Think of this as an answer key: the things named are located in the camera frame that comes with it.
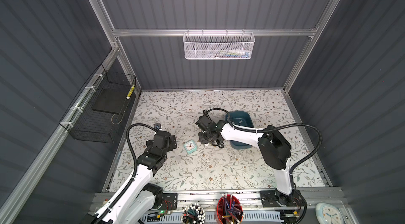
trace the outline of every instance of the teal plastic tub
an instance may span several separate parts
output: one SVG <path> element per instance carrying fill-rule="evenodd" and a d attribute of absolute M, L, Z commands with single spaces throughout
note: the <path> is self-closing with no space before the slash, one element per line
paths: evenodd
<path fill-rule="evenodd" d="M 229 113 L 229 115 L 230 115 L 231 122 L 234 123 L 235 125 L 254 127 L 253 122 L 250 118 L 250 115 L 245 111 L 232 111 Z M 234 149 L 246 149 L 246 148 L 252 147 L 251 145 L 241 143 L 239 141 L 233 141 L 233 140 L 230 140 L 229 144 Z"/>

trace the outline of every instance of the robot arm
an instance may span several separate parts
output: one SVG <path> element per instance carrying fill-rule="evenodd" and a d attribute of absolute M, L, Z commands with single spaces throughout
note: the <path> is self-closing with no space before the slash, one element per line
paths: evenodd
<path fill-rule="evenodd" d="M 281 193 L 278 195 L 281 204 L 289 200 L 289 197 L 292 196 L 293 188 L 289 174 L 291 144 L 280 132 L 254 133 L 240 131 L 233 128 L 227 121 L 220 120 L 218 123 L 213 122 L 206 112 L 199 117 L 196 125 L 202 130 L 198 134 L 202 144 L 211 143 L 223 148 L 223 140 L 233 140 L 259 149 L 266 164 L 274 169 L 277 191 Z M 275 127 L 269 125 L 267 128 L 272 129 Z"/>
<path fill-rule="evenodd" d="M 87 215 L 81 223 L 135 223 L 147 210 L 160 207 L 163 189 L 149 182 L 163 166 L 166 153 L 177 148 L 176 138 L 169 132 L 157 131 L 154 139 L 146 142 L 146 146 L 138 158 L 136 175 L 132 172 L 107 204 L 94 216 Z"/>

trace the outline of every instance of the gray corrugated wall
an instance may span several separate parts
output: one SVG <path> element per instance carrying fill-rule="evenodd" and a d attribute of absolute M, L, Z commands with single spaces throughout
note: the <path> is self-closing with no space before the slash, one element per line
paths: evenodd
<path fill-rule="evenodd" d="M 306 29 L 328 1 L 103 0 L 115 29 Z M 147 90 L 282 87 L 307 38 L 256 37 L 252 59 L 239 61 L 186 60 L 181 38 L 121 40 Z"/>
<path fill-rule="evenodd" d="M 0 205 L 110 50 L 88 0 L 0 0 Z M 115 147 L 69 137 L 15 223 L 76 221 Z"/>
<path fill-rule="evenodd" d="M 189 60 L 180 37 L 122 37 L 142 89 L 282 87 L 307 37 L 258 37 L 249 60 Z"/>
<path fill-rule="evenodd" d="M 290 94 L 361 223 L 402 223 L 405 0 L 341 0 Z"/>

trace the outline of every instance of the wire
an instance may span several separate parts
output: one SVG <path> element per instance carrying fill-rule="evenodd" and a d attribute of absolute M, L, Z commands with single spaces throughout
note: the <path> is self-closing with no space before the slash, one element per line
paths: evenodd
<path fill-rule="evenodd" d="M 167 201 L 165 201 L 165 203 L 166 203 L 166 211 L 163 215 L 165 215 L 167 213 L 167 210 L 169 209 L 169 205 L 167 204 Z"/>
<path fill-rule="evenodd" d="M 208 115 L 208 111 L 207 111 L 207 110 L 203 110 L 202 112 L 203 112 L 203 114 L 206 115 L 210 120 L 212 120 L 211 117 Z"/>
<path fill-rule="evenodd" d="M 128 129 L 126 130 L 126 140 L 127 140 L 129 150 L 131 151 L 132 158 L 134 159 L 134 172 L 132 173 L 132 177 L 129 179 L 128 183 L 125 185 L 125 187 L 119 193 L 119 195 L 114 199 L 114 201 L 111 202 L 111 204 L 108 206 L 107 209 L 105 209 L 105 211 L 100 215 L 100 217 L 97 218 L 97 220 L 94 222 L 94 224 L 99 224 L 99 222 L 102 219 L 104 219 L 104 217 L 111 211 L 113 206 L 119 201 L 119 199 L 122 197 L 122 195 L 124 195 L 124 193 L 128 190 L 129 186 L 135 180 L 136 171 L 138 170 L 138 162 L 136 161 L 135 152 L 134 152 L 134 149 L 132 147 L 131 141 L 129 140 L 129 131 L 135 126 L 144 126 L 144 127 L 147 127 L 147 128 L 149 128 L 151 130 L 154 130 L 155 132 L 158 132 L 157 129 L 154 129 L 150 125 L 146 125 L 146 124 L 142 124 L 142 123 L 136 123 L 136 124 L 132 124 L 132 125 L 128 126 Z"/>
<path fill-rule="evenodd" d="M 302 201 L 304 201 L 304 210 L 302 213 L 300 212 L 300 216 L 298 217 L 297 221 L 294 223 L 294 224 L 298 224 L 302 221 L 302 219 L 304 218 L 304 216 L 306 214 L 306 200 L 297 189 L 294 188 L 293 191 L 295 191 L 298 195 L 300 195 Z"/>
<path fill-rule="evenodd" d="M 226 112 L 226 114 L 228 115 L 227 122 L 230 125 L 232 125 L 232 121 L 230 120 L 230 114 L 229 114 L 229 112 L 227 110 L 224 110 L 224 109 L 221 109 L 221 108 L 212 108 L 212 109 L 207 111 L 207 114 L 212 110 L 222 110 L 222 111 Z M 311 158 L 313 155 L 315 155 L 316 152 L 318 151 L 318 149 L 321 147 L 322 140 L 323 140 L 321 131 L 318 128 L 316 128 L 315 126 L 313 126 L 313 125 L 308 125 L 308 124 L 304 124 L 304 123 L 294 123 L 294 124 L 289 124 L 289 125 L 282 125 L 282 126 L 272 128 L 272 129 L 256 129 L 256 128 L 246 129 L 246 128 L 238 127 L 237 125 L 233 125 L 233 128 L 236 129 L 236 130 L 243 131 L 243 132 L 255 132 L 255 133 L 268 133 L 268 132 L 278 131 L 278 130 L 281 130 L 281 129 L 290 128 L 290 127 L 296 127 L 296 126 L 304 126 L 304 127 L 311 128 L 312 130 L 315 130 L 318 133 L 318 144 L 316 145 L 316 147 L 308 155 L 306 155 L 301 160 L 297 161 L 289 170 L 291 185 L 294 186 L 292 189 L 294 191 L 296 191 L 301 196 L 302 200 L 304 201 L 304 211 L 302 212 L 302 214 L 300 214 L 300 217 L 298 218 L 298 220 L 297 220 L 297 222 L 295 224 L 299 223 L 302 220 L 302 218 L 304 217 L 305 213 L 306 213 L 306 200 L 301 195 L 301 193 L 299 193 L 298 190 L 295 188 L 295 183 L 294 183 L 294 179 L 292 177 L 292 172 L 294 171 L 294 169 L 298 165 L 302 164 L 303 162 L 305 162 L 306 160 Z"/>
<path fill-rule="evenodd" d="M 293 201 L 294 201 L 295 205 L 297 206 L 297 209 L 299 210 L 300 207 L 298 206 L 297 202 L 295 202 L 295 200 L 293 200 Z"/>
<path fill-rule="evenodd" d="M 296 199 L 300 203 L 299 210 L 301 210 L 301 202 L 300 202 L 300 200 L 297 199 L 297 198 L 294 198 L 294 199 Z"/>
<path fill-rule="evenodd" d="M 165 201 L 166 202 L 166 205 L 167 205 L 167 202 L 169 202 L 170 203 L 170 210 L 172 210 L 172 212 L 173 212 L 173 205 L 172 205 L 172 203 L 170 202 L 170 201 Z"/>
<path fill-rule="evenodd" d="M 119 123 L 122 122 L 122 119 L 124 118 L 124 114 L 122 114 L 121 120 L 120 120 L 118 123 L 114 123 L 114 122 L 113 122 L 113 118 L 114 118 L 115 115 L 116 115 L 116 114 L 114 114 L 114 115 L 111 117 L 111 123 L 113 123 L 113 125 L 118 125 Z"/>

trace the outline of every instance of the black mounting plate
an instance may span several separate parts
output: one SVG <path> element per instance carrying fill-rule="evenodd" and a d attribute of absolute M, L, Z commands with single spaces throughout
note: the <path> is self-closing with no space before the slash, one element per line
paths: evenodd
<path fill-rule="evenodd" d="M 283 205 L 280 205 L 277 202 L 277 197 L 275 197 L 275 189 L 274 190 L 263 190 L 260 191 L 260 199 L 262 201 L 263 207 L 280 207 Z M 304 203 L 301 200 L 301 196 L 296 192 L 293 191 L 293 198 L 299 199 L 296 201 L 298 206 L 304 206 Z M 288 203 L 287 206 L 297 206 L 294 202 Z"/>
<path fill-rule="evenodd" d="M 168 205 L 167 209 L 168 210 L 176 210 L 176 208 L 177 208 L 177 193 L 163 193 L 162 205 L 159 207 L 159 209 L 153 210 L 153 211 L 166 210 L 166 202 L 165 201 L 167 201 L 167 205 Z"/>

